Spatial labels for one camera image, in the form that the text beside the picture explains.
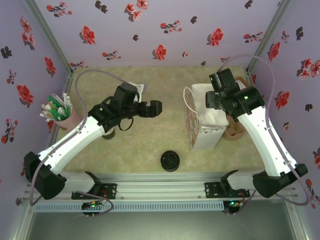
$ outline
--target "bag handle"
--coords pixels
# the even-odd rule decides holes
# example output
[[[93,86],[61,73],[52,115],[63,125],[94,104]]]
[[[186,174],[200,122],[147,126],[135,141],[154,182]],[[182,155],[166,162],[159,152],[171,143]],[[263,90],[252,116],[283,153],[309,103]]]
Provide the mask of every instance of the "bag handle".
[[[197,113],[195,110],[193,110],[191,107],[189,107],[189,105],[188,105],[188,103],[187,103],[187,101],[186,101],[186,89],[190,91],[191,95],[193,96],[193,100],[195,100],[195,95],[194,95],[194,93],[192,92],[192,90],[191,90],[189,87],[185,87],[185,88],[183,89],[183,100],[184,100],[184,103],[185,103],[185,105],[188,107],[188,109],[190,109],[192,112],[194,112],[194,113],[196,114],[196,118],[199,119],[199,118],[198,118],[198,113]]]

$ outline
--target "purple wall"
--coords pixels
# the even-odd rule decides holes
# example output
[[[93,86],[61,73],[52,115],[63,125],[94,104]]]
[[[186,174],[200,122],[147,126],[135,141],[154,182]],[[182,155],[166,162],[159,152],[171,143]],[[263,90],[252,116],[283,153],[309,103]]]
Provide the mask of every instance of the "purple wall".
[[[22,211],[24,155],[45,148],[49,137],[41,103],[62,92],[67,71],[23,1],[1,1],[0,20],[0,238],[7,240]]]
[[[69,63],[89,67],[200,66],[203,62],[219,66],[221,58],[254,54],[279,1],[158,0],[142,6],[137,0],[101,0],[99,9],[95,0],[65,0],[67,6],[59,0],[36,0]],[[132,16],[125,12],[128,3],[137,11]],[[141,16],[135,20],[137,13]],[[84,26],[90,30],[82,32]],[[166,51],[157,51],[159,45]],[[244,58],[232,64],[249,62]]]
[[[320,15],[315,7],[318,5],[317,0],[293,1],[262,55],[276,76],[275,95],[271,96],[272,123],[291,155],[306,164],[309,171],[303,179],[311,204],[300,210],[312,232],[310,239],[320,236]],[[258,63],[253,73],[255,86],[268,99],[271,80],[266,67]]]

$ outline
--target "pink cup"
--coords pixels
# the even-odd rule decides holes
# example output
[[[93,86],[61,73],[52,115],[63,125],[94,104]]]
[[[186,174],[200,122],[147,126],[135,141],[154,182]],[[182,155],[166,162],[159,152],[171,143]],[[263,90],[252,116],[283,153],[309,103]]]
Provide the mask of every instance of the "pink cup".
[[[75,127],[81,123],[81,118],[78,113],[73,109],[70,117],[63,121],[54,121],[62,130],[66,131],[66,133],[70,133]]]

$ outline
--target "black lid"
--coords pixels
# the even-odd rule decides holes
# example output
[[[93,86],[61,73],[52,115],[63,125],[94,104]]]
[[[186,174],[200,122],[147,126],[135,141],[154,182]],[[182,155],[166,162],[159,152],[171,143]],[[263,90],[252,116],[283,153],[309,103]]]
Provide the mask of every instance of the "black lid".
[[[161,156],[161,166],[167,172],[174,172],[179,168],[180,158],[174,151],[166,151]]]

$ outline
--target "gray floor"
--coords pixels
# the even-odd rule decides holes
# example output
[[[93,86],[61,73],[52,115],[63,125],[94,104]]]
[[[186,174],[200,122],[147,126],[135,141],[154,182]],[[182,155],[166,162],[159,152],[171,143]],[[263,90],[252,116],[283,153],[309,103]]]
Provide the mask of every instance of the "gray floor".
[[[36,213],[28,240],[294,240],[282,201],[252,201],[238,216],[222,212],[110,212],[95,219]]]

